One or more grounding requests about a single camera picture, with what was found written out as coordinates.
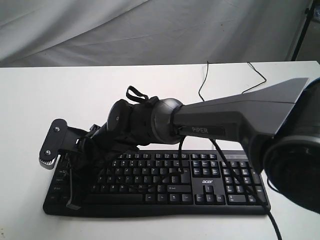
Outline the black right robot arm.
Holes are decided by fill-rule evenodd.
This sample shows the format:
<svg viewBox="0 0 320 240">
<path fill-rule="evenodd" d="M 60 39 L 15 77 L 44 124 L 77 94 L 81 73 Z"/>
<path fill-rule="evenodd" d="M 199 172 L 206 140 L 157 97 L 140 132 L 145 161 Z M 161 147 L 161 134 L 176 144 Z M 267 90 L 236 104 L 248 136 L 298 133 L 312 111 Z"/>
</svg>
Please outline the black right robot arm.
<svg viewBox="0 0 320 240">
<path fill-rule="evenodd" d="M 91 180 L 128 150 L 187 136 L 239 143 L 252 167 L 298 206 L 320 211 L 320 81 L 293 78 L 251 92 L 184 105 L 135 87 L 107 122 L 79 137 L 71 168 Z"/>
</svg>

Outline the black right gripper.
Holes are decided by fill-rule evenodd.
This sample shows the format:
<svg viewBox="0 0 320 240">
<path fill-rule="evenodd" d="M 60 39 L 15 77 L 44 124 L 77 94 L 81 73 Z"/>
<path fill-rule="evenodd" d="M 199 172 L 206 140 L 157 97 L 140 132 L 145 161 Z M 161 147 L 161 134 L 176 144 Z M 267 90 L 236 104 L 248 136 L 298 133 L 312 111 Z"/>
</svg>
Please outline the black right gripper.
<svg viewBox="0 0 320 240">
<path fill-rule="evenodd" d="M 128 150 L 136 149 L 139 139 L 129 131 L 127 123 L 105 123 L 102 126 L 93 125 L 90 131 L 77 129 L 79 142 L 75 144 L 77 153 L 74 157 L 74 170 L 80 175 L 96 175 L 109 162 Z M 79 210 L 73 188 L 73 172 L 70 155 L 66 154 L 68 163 L 70 197 L 66 207 Z"/>
</svg>

